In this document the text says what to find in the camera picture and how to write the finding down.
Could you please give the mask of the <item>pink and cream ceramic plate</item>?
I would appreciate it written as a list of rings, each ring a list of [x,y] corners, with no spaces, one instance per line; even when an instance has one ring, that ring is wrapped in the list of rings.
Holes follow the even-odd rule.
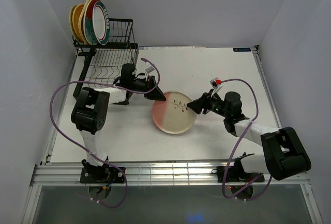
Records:
[[[163,132],[180,135],[188,131],[196,121],[197,114],[187,104],[192,100],[177,91],[164,93],[166,101],[155,101],[152,106],[152,120]]]

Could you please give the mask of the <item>white plate with green rim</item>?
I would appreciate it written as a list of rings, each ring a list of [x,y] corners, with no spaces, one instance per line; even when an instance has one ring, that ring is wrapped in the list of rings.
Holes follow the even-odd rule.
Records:
[[[94,4],[92,21],[98,42],[101,45],[106,45],[110,36],[110,24],[107,9],[101,1]]]

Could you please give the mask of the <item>red and teal floral plate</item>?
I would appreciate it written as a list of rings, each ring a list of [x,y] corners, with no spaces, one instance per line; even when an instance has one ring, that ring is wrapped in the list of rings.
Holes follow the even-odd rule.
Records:
[[[94,10],[94,5],[98,1],[99,0],[88,0],[83,15],[84,36],[87,44],[90,45],[97,45],[99,43],[98,39],[96,38],[93,27],[93,10]]]

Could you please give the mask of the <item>orange square woven tray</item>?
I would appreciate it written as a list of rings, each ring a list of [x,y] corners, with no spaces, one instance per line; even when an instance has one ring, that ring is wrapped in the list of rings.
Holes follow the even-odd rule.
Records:
[[[80,35],[81,35],[81,37],[82,37],[82,39],[83,39],[83,42],[84,42],[85,44],[87,44],[87,42],[86,42],[86,39],[85,39],[85,36],[84,36],[84,31],[83,31],[83,15],[84,15],[84,10],[85,10],[85,7],[86,7],[86,4],[87,4],[87,1],[88,1],[88,0],[86,0],[86,2],[85,2],[85,4],[84,4],[84,7],[83,7],[83,10],[82,10],[82,12],[81,12],[80,19],[79,19],[79,33],[80,33]]]

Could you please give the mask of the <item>orange round woven plate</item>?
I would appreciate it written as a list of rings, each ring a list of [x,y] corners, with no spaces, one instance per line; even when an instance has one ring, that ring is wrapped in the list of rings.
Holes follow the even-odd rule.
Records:
[[[73,24],[73,29],[76,34],[76,39],[79,40],[80,42],[83,42],[83,39],[79,33],[79,19],[81,12],[83,10],[84,5],[83,4],[78,4],[74,7],[73,13],[72,13],[72,24]]]

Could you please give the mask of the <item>green-rimmed round bamboo plate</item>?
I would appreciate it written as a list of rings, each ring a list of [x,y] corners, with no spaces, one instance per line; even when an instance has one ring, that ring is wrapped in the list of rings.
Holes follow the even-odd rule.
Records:
[[[69,14],[69,22],[70,22],[70,29],[71,29],[71,32],[72,32],[72,35],[74,36],[76,33],[74,31],[74,27],[73,27],[73,20],[72,20],[72,17],[73,17],[73,11],[74,9],[76,8],[77,5],[73,5],[70,9],[70,14]]]

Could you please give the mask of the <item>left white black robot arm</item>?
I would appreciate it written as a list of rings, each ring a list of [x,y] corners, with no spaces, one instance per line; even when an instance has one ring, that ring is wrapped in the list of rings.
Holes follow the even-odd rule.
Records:
[[[88,149],[87,158],[82,160],[82,165],[92,169],[92,177],[98,182],[105,182],[110,176],[109,168],[104,166],[108,156],[97,135],[106,123],[108,106],[127,105],[133,94],[142,94],[148,100],[166,101],[166,97],[158,87],[160,79],[151,76],[152,71],[158,71],[152,63],[140,74],[136,74],[134,64],[126,63],[122,65],[121,75],[111,86],[101,89],[84,87],[76,99],[71,121],[79,130],[84,147]]]

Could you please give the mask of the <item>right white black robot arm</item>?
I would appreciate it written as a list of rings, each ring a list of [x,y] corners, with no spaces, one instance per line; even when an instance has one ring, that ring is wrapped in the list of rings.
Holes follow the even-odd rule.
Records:
[[[246,181],[264,173],[280,181],[311,169],[311,160],[294,128],[271,128],[256,123],[254,118],[249,119],[242,113],[239,93],[227,92],[220,98],[218,91],[222,81],[213,79],[210,83],[213,88],[187,107],[196,114],[213,112],[222,116],[228,133],[240,141],[252,141],[263,149],[263,154],[243,154],[237,158],[231,154],[230,162],[223,169],[223,181],[227,177]]]

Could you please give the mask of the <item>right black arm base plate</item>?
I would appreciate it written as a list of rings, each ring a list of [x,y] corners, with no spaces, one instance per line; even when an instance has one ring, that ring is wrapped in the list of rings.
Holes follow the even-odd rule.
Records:
[[[211,170],[211,174],[216,176],[218,183],[223,182],[224,173],[225,173],[225,166],[217,166]],[[232,166],[230,166],[228,169],[228,172],[227,172],[225,182],[226,183],[235,183],[235,182],[249,183],[256,177],[258,178],[256,180],[256,182],[258,182],[258,183],[265,181],[265,178],[263,175],[259,175],[258,173],[246,173],[244,171],[234,169]]]

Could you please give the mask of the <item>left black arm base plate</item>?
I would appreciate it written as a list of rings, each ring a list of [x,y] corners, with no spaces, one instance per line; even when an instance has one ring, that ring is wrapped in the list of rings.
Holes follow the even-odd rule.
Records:
[[[97,167],[94,169],[83,168],[79,182],[82,184],[107,184],[111,181],[116,184],[122,184],[125,182],[123,173],[125,167],[120,167],[123,172],[120,172],[114,167],[102,168]]]

